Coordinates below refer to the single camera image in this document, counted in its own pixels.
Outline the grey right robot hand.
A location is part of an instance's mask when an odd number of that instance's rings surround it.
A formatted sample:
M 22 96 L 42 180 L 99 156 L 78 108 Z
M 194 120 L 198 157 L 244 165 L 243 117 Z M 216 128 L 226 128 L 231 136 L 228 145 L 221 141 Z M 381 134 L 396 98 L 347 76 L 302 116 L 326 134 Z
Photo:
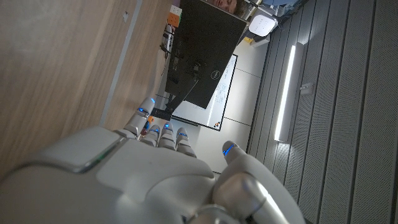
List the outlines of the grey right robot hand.
M 215 174 L 187 132 L 140 132 L 146 98 L 122 129 L 83 129 L 35 153 L 1 181 L 2 223 L 303 223 L 295 200 L 235 142 Z

